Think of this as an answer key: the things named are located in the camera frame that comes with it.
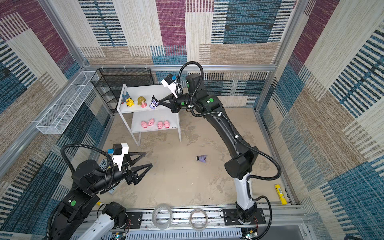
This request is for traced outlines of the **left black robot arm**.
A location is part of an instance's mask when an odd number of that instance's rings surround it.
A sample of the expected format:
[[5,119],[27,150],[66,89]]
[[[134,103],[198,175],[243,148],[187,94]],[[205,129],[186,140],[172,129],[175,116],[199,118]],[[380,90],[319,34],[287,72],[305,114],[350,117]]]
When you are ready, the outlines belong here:
[[[75,168],[67,157],[68,148],[85,148],[100,153],[107,158],[107,167],[102,169],[95,160],[86,160]],[[153,167],[152,164],[137,166],[146,153],[130,152],[127,144],[114,144],[107,151],[85,144],[68,144],[61,148],[61,155],[72,173],[73,184],[48,218],[46,240],[70,239],[99,202],[101,194],[121,181],[128,185],[139,184]]]

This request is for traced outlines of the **olive green figure toy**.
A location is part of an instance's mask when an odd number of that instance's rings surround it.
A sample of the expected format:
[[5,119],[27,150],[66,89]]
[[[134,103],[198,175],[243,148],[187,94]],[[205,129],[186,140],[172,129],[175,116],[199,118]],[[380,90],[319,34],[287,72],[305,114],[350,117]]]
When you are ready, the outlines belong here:
[[138,97],[138,105],[141,108],[146,108],[147,107],[146,99],[143,96]]

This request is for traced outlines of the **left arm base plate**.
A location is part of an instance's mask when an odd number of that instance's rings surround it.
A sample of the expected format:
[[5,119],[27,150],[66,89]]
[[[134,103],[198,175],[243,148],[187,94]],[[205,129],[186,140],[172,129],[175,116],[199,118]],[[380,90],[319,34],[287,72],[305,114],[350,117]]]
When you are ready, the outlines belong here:
[[124,220],[124,225],[121,228],[122,230],[128,229],[140,229],[142,220],[143,220],[143,212],[126,212],[126,217]]

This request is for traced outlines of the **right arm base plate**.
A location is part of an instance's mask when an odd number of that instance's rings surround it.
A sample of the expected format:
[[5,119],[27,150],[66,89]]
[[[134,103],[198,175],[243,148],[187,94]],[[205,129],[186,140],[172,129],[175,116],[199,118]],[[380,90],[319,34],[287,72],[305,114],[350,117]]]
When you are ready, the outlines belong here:
[[224,219],[226,226],[235,226],[235,225],[264,225],[267,223],[264,212],[261,208],[257,208],[256,213],[251,218],[250,221],[242,223],[238,216],[236,209],[222,209],[220,211],[220,216]]

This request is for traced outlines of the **pink pig toy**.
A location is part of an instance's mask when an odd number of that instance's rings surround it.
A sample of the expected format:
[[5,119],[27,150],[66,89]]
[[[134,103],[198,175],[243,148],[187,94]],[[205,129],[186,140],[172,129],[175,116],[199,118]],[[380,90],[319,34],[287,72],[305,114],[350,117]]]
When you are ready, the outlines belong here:
[[146,121],[142,121],[141,126],[143,129],[146,129],[148,127],[148,123]]
[[148,121],[148,126],[149,126],[149,127],[153,126],[154,124],[155,124],[155,120],[154,120],[154,119],[150,119],[150,120]]
[[169,129],[170,128],[170,122],[169,121],[164,121],[164,127],[166,129]]
[[159,130],[161,130],[164,127],[164,123],[162,121],[159,121],[157,123],[157,127],[158,127]]

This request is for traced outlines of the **yellow blue pokemon toy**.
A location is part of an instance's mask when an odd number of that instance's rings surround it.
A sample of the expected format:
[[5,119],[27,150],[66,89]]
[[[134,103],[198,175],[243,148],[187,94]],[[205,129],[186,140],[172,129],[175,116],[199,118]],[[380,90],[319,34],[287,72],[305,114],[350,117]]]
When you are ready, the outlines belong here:
[[126,104],[128,107],[132,107],[135,105],[134,100],[132,97],[129,95],[128,92],[124,92],[122,94],[122,99],[121,99],[121,104]]

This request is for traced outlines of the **black purple bat toy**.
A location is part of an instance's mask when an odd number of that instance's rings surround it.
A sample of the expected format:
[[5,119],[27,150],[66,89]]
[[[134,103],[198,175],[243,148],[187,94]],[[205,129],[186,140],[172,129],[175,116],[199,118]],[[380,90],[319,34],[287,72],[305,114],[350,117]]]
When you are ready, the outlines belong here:
[[159,100],[157,100],[156,97],[153,95],[150,102],[150,108],[152,110],[155,110],[159,105],[160,105]]

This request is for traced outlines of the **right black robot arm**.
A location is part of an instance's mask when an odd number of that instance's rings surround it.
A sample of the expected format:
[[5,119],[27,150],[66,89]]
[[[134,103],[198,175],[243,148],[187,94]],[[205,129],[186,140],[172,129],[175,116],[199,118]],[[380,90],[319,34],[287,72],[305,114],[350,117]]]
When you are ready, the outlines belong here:
[[[241,136],[228,117],[220,99],[209,94],[204,85],[204,70],[198,62],[185,63],[177,75],[169,74],[161,84],[171,91],[167,97],[158,100],[158,104],[167,107],[172,113],[182,109],[189,110],[194,117],[206,119],[217,131],[225,143],[231,159],[225,163],[227,173],[234,179],[237,201],[236,210],[242,224],[250,223],[257,212],[253,198],[251,180],[273,181],[282,174],[281,166],[271,156],[252,147]],[[253,164],[258,156],[268,159],[277,168],[272,177],[252,175]]]

